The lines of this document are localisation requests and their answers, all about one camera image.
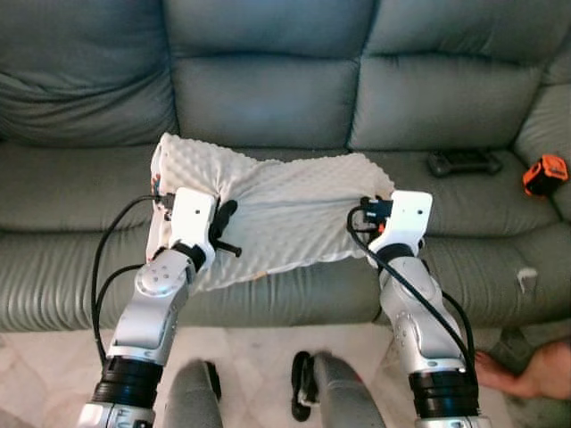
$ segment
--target orange tape measure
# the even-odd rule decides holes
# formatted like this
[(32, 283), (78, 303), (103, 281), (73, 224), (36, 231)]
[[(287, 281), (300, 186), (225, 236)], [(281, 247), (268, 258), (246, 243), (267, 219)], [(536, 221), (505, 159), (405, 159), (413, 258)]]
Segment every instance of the orange tape measure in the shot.
[(555, 154), (544, 154), (525, 174), (527, 194), (545, 196), (569, 179), (565, 161)]

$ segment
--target connector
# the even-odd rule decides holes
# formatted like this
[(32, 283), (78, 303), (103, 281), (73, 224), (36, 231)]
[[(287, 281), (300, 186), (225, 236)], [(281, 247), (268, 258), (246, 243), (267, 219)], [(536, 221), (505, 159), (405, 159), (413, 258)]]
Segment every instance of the connector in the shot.
[(391, 217), (393, 210), (393, 201), (384, 201), (382, 199), (364, 199), (361, 200), (361, 206), (365, 211), (365, 221), (380, 225)]
[(157, 203), (162, 204), (162, 206), (166, 210), (172, 210), (175, 206), (175, 194), (174, 193), (167, 193), (167, 194), (159, 194), (155, 199)]

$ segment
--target black wire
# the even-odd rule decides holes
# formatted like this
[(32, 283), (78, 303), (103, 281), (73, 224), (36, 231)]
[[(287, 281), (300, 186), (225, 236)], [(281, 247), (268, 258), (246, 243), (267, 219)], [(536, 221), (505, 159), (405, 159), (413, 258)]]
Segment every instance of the black wire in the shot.
[(117, 276), (124, 274), (129, 270), (139, 269), (142, 266), (143, 266), (142, 264), (128, 265), (122, 267), (121, 269), (117, 269), (105, 280), (103, 286), (101, 287), (101, 290), (97, 294), (97, 302), (95, 303), (95, 312), (93, 315), (93, 333), (95, 335), (95, 342), (97, 343), (97, 348), (99, 349), (99, 347), (101, 346), (101, 349), (103, 350), (103, 355), (105, 355), (105, 348), (103, 347), (103, 342), (101, 340), (101, 332), (99, 330), (100, 329), (99, 319), (101, 316), (101, 308), (103, 306), (103, 299), (105, 298), (105, 294), (107, 293), (107, 290), (109, 290), (109, 286)]
[(460, 318), (462, 318), (462, 324), (464, 325), (464, 330), (466, 330), (466, 342), (468, 342), (468, 354), (470, 356), (470, 361), (474, 364), (476, 359), (476, 348), (474, 347), (474, 335), (472, 334), (472, 325), (470, 324), (470, 320), (464, 312), (464, 309), (460, 306), (460, 304), (455, 301), (452, 296), (450, 296), (447, 292), (443, 292), (443, 297), (456, 309)]
[(97, 337), (95, 334), (95, 305), (97, 303), (97, 276), (99, 273), (99, 264), (101, 262), (101, 255), (103, 253), (103, 247), (107, 243), (109, 236), (115, 230), (115, 227), (119, 224), (119, 222), (125, 217), (125, 215), (131, 210), (135, 205), (143, 201), (156, 201), (158, 200), (158, 196), (153, 195), (145, 195), (139, 196), (138, 198), (134, 199), (133, 201), (129, 202), (123, 210), (117, 215), (117, 217), (112, 221), (111, 225), (105, 230), (105, 233), (99, 240), (99, 244), (97, 245), (97, 250), (95, 250), (95, 259), (93, 263), (93, 271), (91, 273), (91, 322), (92, 327), (94, 329), (94, 336), (95, 336), (95, 345), (97, 346), (97, 352), (99, 353), (99, 359), (101, 360), (101, 364), (105, 362), (105, 350), (101, 343), (101, 337)]
[(451, 336), (451, 338), (454, 340), (454, 342), (456, 343), (456, 345), (459, 347), (460, 351), (462, 352), (462, 356), (464, 357), (464, 360), (466, 361), (466, 367), (467, 367), (468, 373), (469, 373), (470, 377), (472, 378), (472, 382), (473, 382), (474, 386), (477, 388), (478, 382), (477, 382), (477, 377), (476, 377), (476, 370), (474, 369), (474, 363), (473, 363), (473, 360), (470, 359), (469, 354), (468, 354), (468, 350), (466, 349), (466, 346), (462, 342), (462, 339), (460, 339), (460, 337), (457, 335), (457, 333), (454, 331), (454, 329), (452, 329), (450, 324), (448, 324), (448, 322), (444, 319), (444, 317), (440, 314), (440, 312), (438, 312), (438, 310), (434, 306), (432, 306), (430, 304), (430, 302), (428, 300), (426, 300), (422, 296), (422, 294), (420, 294), (420, 292), (417, 291), (416, 288), (414, 288), (414, 286), (412, 286), (397, 270), (395, 270), (388, 263), (386, 263), (384, 260), (382, 260), (380, 257), (378, 257), (373, 251), (371, 251), (368, 248), (368, 246), (359, 238), (359, 236), (357, 235), (357, 232), (355, 232), (354, 227), (353, 227), (353, 216), (355, 215), (356, 212), (359, 212), (359, 211), (364, 211), (364, 209), (362, 207), (355, 207), (355, 208), (352, 208), (349, 211), (349, 213), (347, 214), (347, 231), (349, 232), (349, 234), (351, 235), (353, 240), (357, 243), (357, 245), (359, 245), (359, 247), (370, 258), (372, 258), (378, 264), (378, 266), (380, 266), (381, 268), (386, 270), (389, 273), (389, 275), (391, 275), (394, 279), (396, 279), (399, 283), (401, 283), (422, 304), (422, 306), (424, 306), (426, 308), (426, 310), (428, 312), (430, 312), (430, 314), (434, 318), (436, 318), (436, 320), (442, 325), (444, 330), (446, 330), (446, 332)]
[(365, 229), (353, 229), (358, 234), (374, 234), (378, 233), (378, 227), (368, 227)]

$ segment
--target gray pants leg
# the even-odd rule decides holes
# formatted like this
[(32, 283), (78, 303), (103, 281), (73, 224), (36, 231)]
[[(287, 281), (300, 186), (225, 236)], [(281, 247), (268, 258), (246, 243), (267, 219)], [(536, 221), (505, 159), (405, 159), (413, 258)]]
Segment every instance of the gray pants leg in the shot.
[(215, 390), (207, 363), (194, 360), (184, 366), (169, 392), (164, 428), (222, 428)]
[(351, 366), (326, 352), (313, 358), (324, 427), (385, 428), (375, 401)]

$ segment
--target sofa backrest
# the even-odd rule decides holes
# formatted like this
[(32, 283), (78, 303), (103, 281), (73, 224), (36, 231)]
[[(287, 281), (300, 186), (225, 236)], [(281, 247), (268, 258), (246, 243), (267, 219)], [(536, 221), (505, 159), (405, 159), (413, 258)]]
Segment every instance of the sofa backrest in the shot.
[(156, 143), (177, 131), (160, 0), (2, 0), (0, 136)]
[(507, 147), (569, 0), (3, 0), (0, 136)]

